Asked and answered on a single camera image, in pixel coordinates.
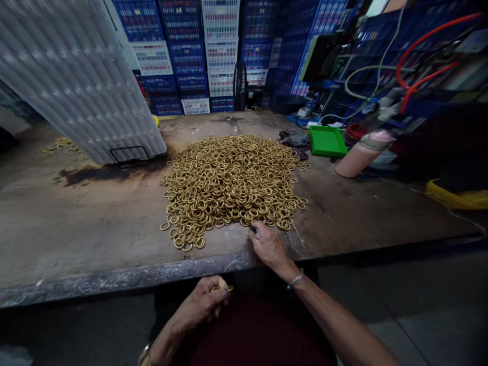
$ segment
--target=wooden table surface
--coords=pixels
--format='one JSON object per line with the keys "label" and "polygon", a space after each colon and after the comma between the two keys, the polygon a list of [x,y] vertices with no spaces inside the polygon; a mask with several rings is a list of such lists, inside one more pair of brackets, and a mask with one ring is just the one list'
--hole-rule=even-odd
{"label": "wooden table surface", "polygon": [[[278,138],[296,129],[270,111],[184,116],[161,122],[168,158],[185,142],[209,135]],[[157,160],[121,170],[82,156],[41,150],[59,137],[49,124],[27,131],[0,156],[0,307],[152,286],[258,262],[248,229],[232,224],[205,233],[201,250],[176,250],[168,232],[167,200],[159,185],[170,166]],[[310,156],[295,170],[298,196],[310,204],[283,233],[295,260],[321,258],[452,237],[475,228],[402,185],[346,179],[329,158]]]}

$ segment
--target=bottle cap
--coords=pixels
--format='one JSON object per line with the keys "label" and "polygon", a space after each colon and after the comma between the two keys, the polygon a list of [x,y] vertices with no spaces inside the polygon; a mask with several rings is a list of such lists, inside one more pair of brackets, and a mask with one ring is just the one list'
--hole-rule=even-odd
{"label": "bottle cap", "polygon": [[385,150],[394,141],[395,138],[387,130],[376,130],[361,137],[359,143],[371,150]]}

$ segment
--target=yellow container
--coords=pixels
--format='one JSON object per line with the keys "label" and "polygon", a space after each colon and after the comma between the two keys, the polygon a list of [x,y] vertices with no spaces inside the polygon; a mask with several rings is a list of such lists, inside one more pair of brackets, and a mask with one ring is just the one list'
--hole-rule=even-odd
{"label": "yellow container", "polygon": [[468,191],[454,194],[429,181],[425,187],[425,193],[436,201],[441,202],[448,208],[464,210],[488,209],[488,191]]}

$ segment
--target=silver bracelet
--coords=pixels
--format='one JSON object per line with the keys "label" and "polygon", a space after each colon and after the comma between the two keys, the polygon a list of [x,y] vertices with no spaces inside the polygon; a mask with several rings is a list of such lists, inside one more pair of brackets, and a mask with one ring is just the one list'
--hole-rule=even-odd
{"label": "silver bracelet", "polygon": [[296,283],[297,283],[298,281],[300,281],[300,280],[301,280],[301,278],[303,277],[303,273],[304,273],[303,268],[300,268],[300,274],[298,275],[298,277],[297,277],[297,278],[295,278],[295,279],[293,280],[293,282],[292,282],[290,285],[288,285],[286,288],[287,288],[288,290],[293,289],[293,286],[295,286],[295,285],[296,285]]}

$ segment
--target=green plastic tray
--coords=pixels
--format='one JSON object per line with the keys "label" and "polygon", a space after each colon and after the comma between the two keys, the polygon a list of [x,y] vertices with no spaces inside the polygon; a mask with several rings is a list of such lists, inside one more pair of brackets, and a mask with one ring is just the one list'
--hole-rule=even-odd
{"label": "green plastic tray", "polygon": [[309,134],[312,140],[312,154],[335,158],[343,158],[347,154],[346,145],[338,128],[310,126]]}

